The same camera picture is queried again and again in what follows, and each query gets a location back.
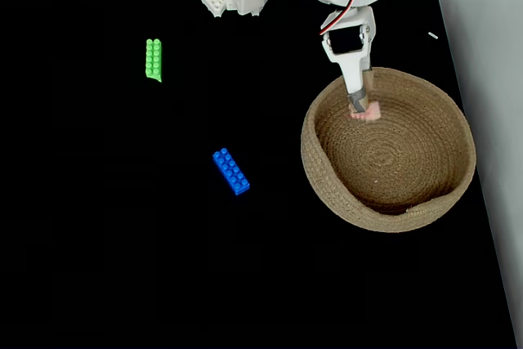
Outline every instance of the round basket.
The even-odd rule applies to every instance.
[[[447,213],[476,167],[471,130],[452,99],[431,83],[374,69],[371,101],[382,118],[351,119],[340,77],[314,100],[302,129],[302,160],[320,199],[368,230],[404,232]]]

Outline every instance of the blue lego brick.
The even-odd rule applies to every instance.
[[[235,194],[240,195],[251,187],[245,178],[245,175],[239,170],[238,165],[236,165],[236,162],[232,159],[227,149],[217,151],[212,155],[212,159]]]

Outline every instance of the small pink object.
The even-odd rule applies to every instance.
[[[351,114],[351,118],[365,120],[367,123],[375,122],[381,117],[382,111],[379,109],[379,103],[377,101],[371,102],[364,114]]]

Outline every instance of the lego brick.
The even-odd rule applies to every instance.
[[[162,43],[157,38],[154,41],[147,40],[145,75],[162,82]]]
[[[240,171],[238,165],[232,159],[227,149],[217,151],[212,155],[212,159],[236,195],[240,195],[250,188],[251,185],[248,183],[245,175]]]

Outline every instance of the cable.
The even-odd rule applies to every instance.
[[[341,18],[346,14],[347,11],[349,11],[352,7],[352,3],[354,3],[354,0],[349,0],[349,3],[346,5],[345,10],[340,12],[336,18],[331,20],[327,26],[325,26],[322,30],[320,30],[320,36],[323,36],[326,34],[335,24],[337,24]]]

